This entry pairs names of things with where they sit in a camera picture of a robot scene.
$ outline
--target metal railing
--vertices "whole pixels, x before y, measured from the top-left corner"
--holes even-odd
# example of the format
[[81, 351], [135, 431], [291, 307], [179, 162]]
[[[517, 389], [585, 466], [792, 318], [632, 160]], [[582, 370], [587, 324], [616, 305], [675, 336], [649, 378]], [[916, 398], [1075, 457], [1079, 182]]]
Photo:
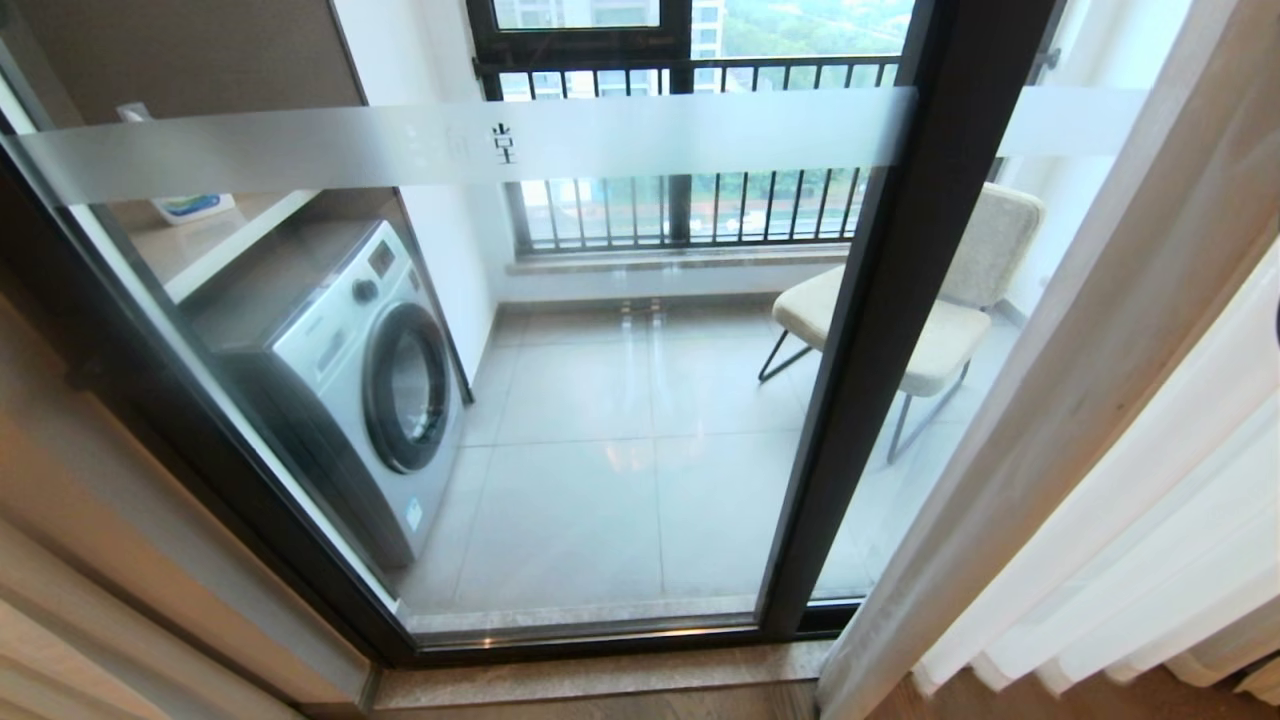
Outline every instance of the metal railing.
[[[489, 100], [764, 92], [892, 85], [896, 55], [582, 61], [573, 67], [476, 65]], [[849, 242], [867, 168], [780, 169], [673, 177], [509, 183], [517, 251], [545, 255]]]

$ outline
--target chair leg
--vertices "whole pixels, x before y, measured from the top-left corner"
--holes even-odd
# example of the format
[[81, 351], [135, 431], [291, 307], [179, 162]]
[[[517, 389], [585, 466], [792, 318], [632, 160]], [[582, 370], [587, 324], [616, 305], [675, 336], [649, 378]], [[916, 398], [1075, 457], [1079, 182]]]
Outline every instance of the chair leg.
[[769, 363], [773, 363], [773, 356], [778, 354], [778, 350], [782, 350], [782, 342], [787, 340], [787, 334], [790, 334], [790, 331], [782, 331], [782, 334], [778, 336], [778, 342], [773, 346], [773, 352], [769, 352], [769, 357], [764, 361], [764, 366], [760, 368], [760, 373], [755, 375], [755, 379], [763, 383], [764, 380], [772, 378], [773, 375], [777, 375], [782, 370], [786, 370], [787, 368], [791, 366], [792, 363], [804, 357], [805, 355], [809, 354], [810, 350], [813, 350], [806, 345], [804, 350], [796, 352], [791, 357], [787, 357], [777, 368], [769, 370]]
[[895, 460], [897, 460], [904, 452], [906, 452], [908, 447], [911, 447], [911, 443], [915, 442], [915, 438], [920, 437], [920, 433], [923, 433], [924, 428], [927, 428], [929, 423], [933, 421], [933, 418], [936, 418], [937, 414], [942, 411], [942, 409], [946, 406], [947, 402], [951, 402], [951, 398], [955, 397], [956, 392], [959, 392], [960, 384], [964, 383], [964, 377], [969, 374], [969, 363], [973, 363], [973, 360], [969, 360], [968, 363], [964, 364], [964, 368], [960, 370], [960, 377], [956, 378], [956, 382], [947, 389], [947, 393], [943, 395], [942, 400], [933, 406], [933, 410], [929, 411], [929, 415], [924, 420], [920, 420], [920, 424], [916, 425], [914, 430], [911, 430], [911, 434], [906, 437], [906, 441], [904, 441], [901, 446], [899, 446], [899, 438], [901, 438], [902, 436], [902, 427], [906, 425], [906, 411], [911, 407], [911, 396], [910, 395], [906, 396], [906, 398], [902, 401], [902, 411], [899, 413], [897, 415], [897, 427], [893, 428], [893, 439], [890, 441], [888, 443], [890, 465], [892, 465]]

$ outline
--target chair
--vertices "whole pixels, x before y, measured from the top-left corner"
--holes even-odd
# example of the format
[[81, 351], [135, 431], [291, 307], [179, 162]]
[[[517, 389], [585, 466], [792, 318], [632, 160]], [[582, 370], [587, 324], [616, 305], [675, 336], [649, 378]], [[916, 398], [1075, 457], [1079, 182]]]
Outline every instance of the chair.
[[[969, 373], [969, 364], [982, 338], [991, 329], [987, 311], [1004, 297], [1014, 272], [1027, 255], [1036, 231], [1044, 219], [1044, 204], [1037, 197], [998, 184], [986, 183], [956, 249], [951, 268], [942, 281], [938, 300], [929, 310], [924, 329], [911, 352], [906, 373], [899, 389], [906, 393], [902, 410], [893, 429], [888, 448], [892, 464], [911, 446], [920, 432], [955, 396]], [[844, 268], [836, 268], [810, 278], [778, 296], [773, 302], [773, 319], [782, 325], [782, 336], [769, 352], [758, 375], [763, 383], [777, 375], [810, 350], [822, 351], [827, 343], [831, 315], [836, 307], [836, 295]], [[782, 347], [787, 334], [795, 334], [806, 345], [804, 350], [778, 364], [769, 364]], [[956, 377], [947, 388], [947, 382]], [[946, 389], [924, 420], [905, 441], [902, 428], [913, 397], [932, 397]]]

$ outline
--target washing machine control panel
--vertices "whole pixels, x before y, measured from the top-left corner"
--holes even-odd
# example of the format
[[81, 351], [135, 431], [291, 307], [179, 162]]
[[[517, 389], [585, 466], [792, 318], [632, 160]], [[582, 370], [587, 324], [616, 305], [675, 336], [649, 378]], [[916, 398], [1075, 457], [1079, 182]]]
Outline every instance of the washing machine control panel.
[[358, 372], [370, 325], [393, 301], [387, 291], [412, 265], [396, 231], [380, 223], [315, 291], [302, 316], [275, 343], [275, 354], [315, 389], [353, 361]]

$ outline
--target front-loading washing machine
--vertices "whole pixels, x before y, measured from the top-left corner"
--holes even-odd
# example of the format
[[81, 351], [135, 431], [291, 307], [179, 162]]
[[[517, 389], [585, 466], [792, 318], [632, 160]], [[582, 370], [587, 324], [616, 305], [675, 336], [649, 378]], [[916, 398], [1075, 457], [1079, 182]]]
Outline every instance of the front-loading washing machine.
[[387, 222], [282, 231], [195, 307], [259, 429], [383, 570], [421, 552], [461, 392], [426, 279]]

